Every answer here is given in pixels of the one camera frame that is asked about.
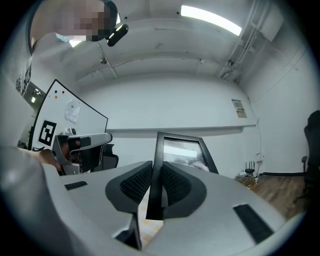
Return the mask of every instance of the computer screen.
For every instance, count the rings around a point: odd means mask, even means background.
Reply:
[[[194,167],[209,172],[198,141],[164,137],[163,161]]]

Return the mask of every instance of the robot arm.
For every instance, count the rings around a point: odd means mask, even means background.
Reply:
[[[55,136],[52,155],[66,175],[81,174],[101,163],[103,146],[111,141],[110,133],[76,135],[75,129],[69,128]],[[65,144],[70,150],[67,158],[62,150]]]

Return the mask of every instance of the black pad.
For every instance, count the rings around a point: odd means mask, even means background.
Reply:
[[[163,210],[163,219],[187,217],[206,199],[205,184],[169,162],[163,162],[161,179],[169,205]]]
[[[258,244],[273,234],[271,228],[248,204],[233,207],[251,237]]]
[[[151,184],[152,166],[152,161],[147,161],[108,182],[106,197],[118,211],[138,212],[138,206]]]

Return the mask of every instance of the ceiling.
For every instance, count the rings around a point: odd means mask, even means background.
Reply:
[[[114,47],[105,39],[82,42],[72,48],[55,34],[45,36],[39,43],[34,58],[55,72],[63,72],[77,88],[109,80],[145,73],[189,73],[236,81],[236,68],[230,59],[250,47],[251,27],[246,25],[253,17],[258,0],[114,0],[121,23],[128,24],[128,34]],[[215,13],[240,26],[240,36],[208,22],[183,17],[181,5]],[[263,8],[258,20],[263,16]],[[260,48],[259,40],[255,47]],[[241,64],[241,72],[251,63]]]

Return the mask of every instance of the black office chair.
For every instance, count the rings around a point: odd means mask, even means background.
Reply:
[[[116,154],[113,154],[113,146],[114,144],[106,144],[103,146],[101,163],[94,169],[91,169],[91,172],[109,170],[118,166],[119,157]]]
[[[294,199],[294,203],[298,199],[310,198],[315,194],[315,190],[319,187],[320,181],[320,111],[313,112],[308,118],[308,125],[304,128],[304,134],[309,146],[309,159],[307,156],[302,158],[304,172],[304,189],[303,195]]]

